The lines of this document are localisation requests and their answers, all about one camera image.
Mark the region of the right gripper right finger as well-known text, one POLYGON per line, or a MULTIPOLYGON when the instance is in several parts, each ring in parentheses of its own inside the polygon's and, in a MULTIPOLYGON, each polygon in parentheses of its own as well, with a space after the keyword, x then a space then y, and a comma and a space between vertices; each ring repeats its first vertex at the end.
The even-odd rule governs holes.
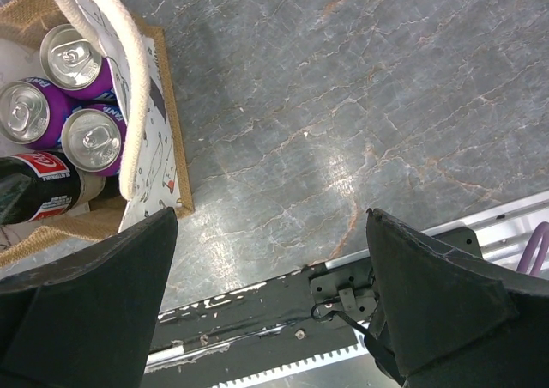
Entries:
POLYGON ((548 282, 416 231, 381 209, 366 235, 408 387, 545 387, 548 282))

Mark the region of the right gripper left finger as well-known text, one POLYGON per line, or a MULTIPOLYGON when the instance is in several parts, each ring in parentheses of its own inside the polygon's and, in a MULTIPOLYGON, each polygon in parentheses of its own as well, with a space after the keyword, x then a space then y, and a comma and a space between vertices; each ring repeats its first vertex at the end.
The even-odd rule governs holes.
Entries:
POLYGON ((3 387, 137 387, 177 240, 163 209, 1 281, 3 387))

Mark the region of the cola glass bottle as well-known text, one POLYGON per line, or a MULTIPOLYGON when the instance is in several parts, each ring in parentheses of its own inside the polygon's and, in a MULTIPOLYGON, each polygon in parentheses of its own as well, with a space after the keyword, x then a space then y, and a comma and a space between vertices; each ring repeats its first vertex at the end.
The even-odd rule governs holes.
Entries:
POLYGON ((119 196, 118 178, 75 167, 60 151, 33 151, 1 159, 1 224, 67 213, 91 200, 119 196))

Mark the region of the purple soda can front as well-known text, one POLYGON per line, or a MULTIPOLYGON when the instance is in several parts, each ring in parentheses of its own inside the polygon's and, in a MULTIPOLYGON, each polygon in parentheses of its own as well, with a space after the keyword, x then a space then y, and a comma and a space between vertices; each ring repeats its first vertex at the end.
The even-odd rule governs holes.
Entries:
POLYGON ((93 104, 65 121, 61 146, 77 168, 99 176, 118 175, 127 125, 118 106, 93 104))

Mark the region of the purple soda can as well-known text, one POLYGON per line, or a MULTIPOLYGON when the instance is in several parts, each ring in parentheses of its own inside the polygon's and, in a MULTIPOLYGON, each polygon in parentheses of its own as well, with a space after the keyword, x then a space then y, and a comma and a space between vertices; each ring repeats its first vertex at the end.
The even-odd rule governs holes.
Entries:
POLYGON ((69 97, 117 103, 107 60, 70 24, 54 27, 45 35, 39 58, 46 78, 69 97))
POLYGON ((118 175, 127 125, 118 106, 93 104, 65 121, 61 146, 77 168, 99 176, 118 175))
POLYGON ((58 148, 67 118, 82 108, 61 88, 40 77, 27 77, 1 89, 1 134, 30 149, 58 148))

